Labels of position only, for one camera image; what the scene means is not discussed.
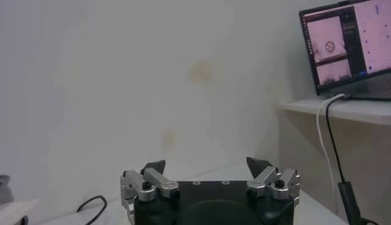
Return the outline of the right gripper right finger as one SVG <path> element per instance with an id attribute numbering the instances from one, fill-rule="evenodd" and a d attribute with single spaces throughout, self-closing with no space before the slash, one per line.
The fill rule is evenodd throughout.
<path id="1" fill-rule="evenodd" d="M 270 196 L 281 201 L 292 199 L 294 204 L 299 204 L 301 175 L 297 170 L 280 171 L 269 161 L 252 157 L 247 157 L 246 163 L 253 176 L 246 182 L 249 199 Z"/>

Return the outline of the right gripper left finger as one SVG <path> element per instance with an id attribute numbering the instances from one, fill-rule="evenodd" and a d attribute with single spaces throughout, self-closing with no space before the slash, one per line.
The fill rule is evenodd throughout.
<path id="1" fill-rule="evenodd" d="M 127 214 L 133 215 L 135 199 L 141 202 L 151 202 L 158 194 L 166 199 L 180 198 L 180 184 L 165 177 L 165 160 L 147 163 L 140 172 L 123 171 L 120 176 L 120 197 Z"/>

